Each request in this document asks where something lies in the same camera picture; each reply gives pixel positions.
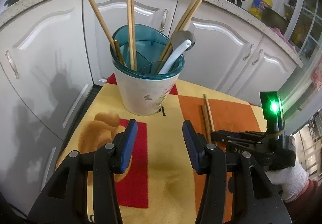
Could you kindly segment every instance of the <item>table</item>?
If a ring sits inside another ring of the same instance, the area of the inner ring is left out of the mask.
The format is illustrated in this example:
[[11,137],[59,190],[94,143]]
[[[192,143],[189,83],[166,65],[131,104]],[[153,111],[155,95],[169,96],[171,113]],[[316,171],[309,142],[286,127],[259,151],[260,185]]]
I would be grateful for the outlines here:
[[[131,166],[126,176],[115,184],[123,222],[193,224],[201,201],[205,175],[197,175],[191,167],[182,137],[182,123],[186,119],[191,120],[196,132],[205,135],[201,111],[203,94],[209,98],[216,130],[266,130],[260,107],[181,80],[176,82],[157,113],[146,117],[134,115],[123,106],[112,75],[84,115],[56,166],[70,151],[79,150],[82,129],[94,120],[97,113],[118,114],[121,118],[119,132],[133,118],[138,122],[138,135]],[[91,177],[89,173],[89,219],[93,219]],[[228,172],[227,180],[230,177],[231,173]],[[232,194],[227,189],[224,222],[231,219],[231,205]]]

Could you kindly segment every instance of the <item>gloved hand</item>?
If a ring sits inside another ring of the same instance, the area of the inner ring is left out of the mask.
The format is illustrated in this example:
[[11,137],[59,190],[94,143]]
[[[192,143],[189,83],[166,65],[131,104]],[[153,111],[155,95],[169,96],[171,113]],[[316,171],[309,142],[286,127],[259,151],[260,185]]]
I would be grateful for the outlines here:
[[283,193],[281,198],[285,202],[296,199],[299,193],[305,188],[309,174],[302,168],[298,161],[294,167],[281,170],[270,170],[265,172],[274,185],[281,185]]

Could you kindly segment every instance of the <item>bottle label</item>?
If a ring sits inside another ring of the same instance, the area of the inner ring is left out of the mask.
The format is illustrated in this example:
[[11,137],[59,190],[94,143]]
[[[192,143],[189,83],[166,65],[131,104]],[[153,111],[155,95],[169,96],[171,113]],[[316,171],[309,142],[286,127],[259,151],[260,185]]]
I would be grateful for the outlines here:
[[271,8],[269,4],[262,0],[253,0],[252,8],[256,8],[260,12],[263,12],[264,8]]

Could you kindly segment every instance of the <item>white spoon handle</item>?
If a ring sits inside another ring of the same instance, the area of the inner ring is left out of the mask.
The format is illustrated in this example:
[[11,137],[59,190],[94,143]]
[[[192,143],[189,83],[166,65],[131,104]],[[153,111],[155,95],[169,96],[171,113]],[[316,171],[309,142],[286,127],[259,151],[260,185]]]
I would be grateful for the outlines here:
[[162,69],[159,71],[158,74],[168,73],[173,63],[177,60],[177,58],[179,58],[179,56],[190,46],[191,40],[186,39],[184,42],[182,42],[182,44],[179,47],[177,47],[168,57],[167,61],[164,63]]

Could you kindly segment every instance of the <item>silver bolt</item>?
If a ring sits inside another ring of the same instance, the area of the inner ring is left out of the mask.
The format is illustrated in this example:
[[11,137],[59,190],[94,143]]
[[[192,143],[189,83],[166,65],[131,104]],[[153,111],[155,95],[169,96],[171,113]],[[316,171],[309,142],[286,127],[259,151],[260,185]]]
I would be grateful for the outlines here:
[[207,144],[206,147],[207,147],[207,149],[213,150],[213,149],[216,148],[216,145],[215,144],[212,144],[212,143],[209,143],[209,144]]
[[73,150],[73,151],[71,151],[70,153],[69,153],[69,156],[71,157],[71,158],[74,158],[74,157],[76,157],[78,155],[78,152],[76,151],[76,150]]
[[251,154],[248,151],[244,151],[243,152],[243,156],[247,159],[249,159],[251,157]]
[[106,143],[105,146],[104,146],[106,149],[112,149],[114,148],[114,144],[113,143]]

